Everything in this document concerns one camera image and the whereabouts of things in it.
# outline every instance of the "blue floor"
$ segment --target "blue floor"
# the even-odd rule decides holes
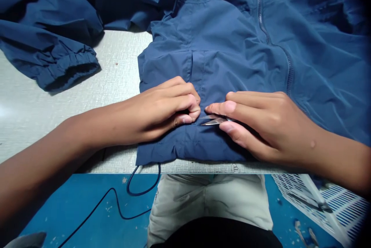
[[[153,185],[157,175],[135,175],[131,191],[141,192]],[[44,248],[58,247],[86,218],[105,192],[114,187],[117,190],[123,216],[131,217],[148,210],[153,202],[156,188],[140,197],[126,193],[129,175],[125,174],[75,174],[62,185],[39,210],[22,235],[38,231],[47,232]],[[298,219],[304,237],[308,227],[317,236],[321,248],[342,247],[324,230],[282,198],[270,175],[266,176],[270,211],[274,223],[273,232],[283,247],[305,247],[294,229]],[[138,247],[146,244],[149,213],[133,220],[122,220],[119,216],[116,198],[111,191],[98,206],[89,220],[63,246],[81,247]]]

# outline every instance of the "table surface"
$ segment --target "table surface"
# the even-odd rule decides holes
[[[0,51],[0,162],[31,145],[63,120],[87,110],[128,99],[139,93],[137,56],[152,41],[146,32],[106,31],[95,48],[102,70],[64,92],[52,95],[21,74]],[[131,173],[135,147],[113,147],[98,152],[83,171]],[[261,162],[200,163],[175,160],[162,164],[162,173],[281,173]],[[157,173],[157,166],[141,167]]]

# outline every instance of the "finger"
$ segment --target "finger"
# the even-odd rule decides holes
[[[267,160],[275,151],[274,148],[265,144],[242,125],[232,121],[226,121],[219,125],[219,128],[238,145],[250,151],[257,159]]]
[[[172,86],[176,86],[179,84],[185,84],[185,81],[181,76],[176,76],[170,80],[167,80],[166,82],[163,82],[162,84],[159,84],[156,88],[157,89],[163,89],[163,88],[168,88]]]
[[[272,98],[254,94],[244,94],[240,92],[228,92],[225,100],[231,100],[236,103],[257,108],[257,109],[267,109],[272,104]]]
[[[250,96],[261,96],[261,97],[280,97],[284,92],[257,92],[257,91],[237,91],[236,93],[242,93]]]
[[[169,119],[147,131],[144,140],[146,142],[153,141],[175,127],[192,122],[193,119],[187,114],[174,114]]]
[[[213,103],[205,108],[208,113],[225,115],[235,120],[241,121],[255,130],[260,130],[266,112],[262,109],[252,108],[233,101],[223,103]]]
[[[168,98],[165,104],[167,115],[173,115],[178,111],[188,109],[189,116],[195,121],[201,113],[196,98],[192,94]]]
[[[198,104],[200,104],[201,102],[200,95],[198,95],[197,91],[194,89],[193,84],[191,83],[179,84],[176,86],[166,88],[164,90],[166,91],[167,97],[177,97],[192,94],[196,98]]]

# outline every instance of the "person's left hand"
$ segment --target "person's left hand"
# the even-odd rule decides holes
[[[122,102],[70,118],[93,148],[153,141],[200,115],[200,96],[191,83],[175,77]],[[189,114],[177,113],[189,110]]]

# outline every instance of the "scissors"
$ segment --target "scissors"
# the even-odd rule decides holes
[[[215,125],[215,124],[221,124],[222,122],[225,122],[225,121],[236,121],[236,120],[234,120],[232,118],[229,118],[229,117],[226,117],[226,116],[214,115],[214,114],[203,116],[200,119],[212,119],[211,121],[206,122],[206,123],[201,124],[201,125]]]

